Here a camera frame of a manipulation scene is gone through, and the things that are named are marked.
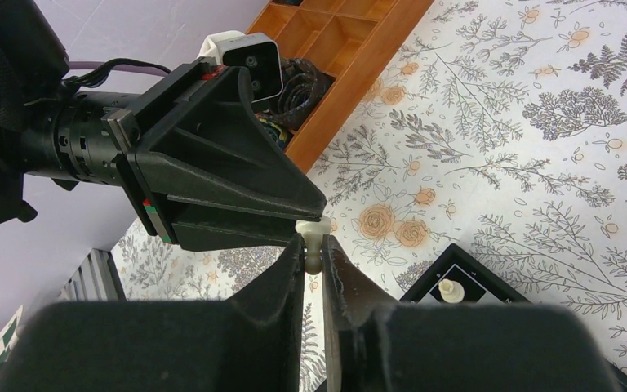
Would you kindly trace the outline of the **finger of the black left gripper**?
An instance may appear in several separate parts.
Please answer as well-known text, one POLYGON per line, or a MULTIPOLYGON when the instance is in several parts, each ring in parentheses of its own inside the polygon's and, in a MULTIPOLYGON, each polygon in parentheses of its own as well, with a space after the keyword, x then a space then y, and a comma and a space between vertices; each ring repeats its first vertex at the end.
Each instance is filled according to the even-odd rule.
POLYGON ((242 247, 285 246, 294 220, 190 205, 172 221, 181 248, 208 252, 242 247))

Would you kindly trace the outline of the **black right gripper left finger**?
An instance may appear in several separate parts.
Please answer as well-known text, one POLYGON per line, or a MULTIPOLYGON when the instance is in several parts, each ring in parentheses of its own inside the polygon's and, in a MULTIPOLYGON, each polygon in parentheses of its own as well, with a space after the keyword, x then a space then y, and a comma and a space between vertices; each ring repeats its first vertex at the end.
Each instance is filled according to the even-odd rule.
POLYGON ((222 301, 79 301, 26 324, 0 391, 296 391, 302 238, 222 301))

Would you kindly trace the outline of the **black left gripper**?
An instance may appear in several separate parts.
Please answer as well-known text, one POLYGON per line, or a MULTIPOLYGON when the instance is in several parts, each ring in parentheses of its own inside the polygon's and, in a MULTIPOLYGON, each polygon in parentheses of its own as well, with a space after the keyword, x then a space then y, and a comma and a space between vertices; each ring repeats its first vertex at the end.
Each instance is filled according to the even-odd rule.
POLYGON ((22 172, 124 190, 152 235, 214 244, 216 220, 318 220, 327 200, 251 109, 242 67, 198 59, 142 95, 83 91, 38 104, 18 141, 22 172))

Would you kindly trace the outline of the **white chess piece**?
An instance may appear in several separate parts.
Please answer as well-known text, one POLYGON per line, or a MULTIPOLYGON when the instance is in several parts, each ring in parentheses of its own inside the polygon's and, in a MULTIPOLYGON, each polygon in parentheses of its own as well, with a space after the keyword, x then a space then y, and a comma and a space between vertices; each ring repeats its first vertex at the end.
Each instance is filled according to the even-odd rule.
POLYGON ((465 298, 465 289, 457 281, 442 279, 438 283, 438 290, 443 301, 449 304, 461 303, 465 298))
POLYGON ((305 241, 305 272, 310 275, 320 274, 323 268, 322 241, 332 231, 331 219, 323 216, 320 221, 298 220, 295 230, 305 241))

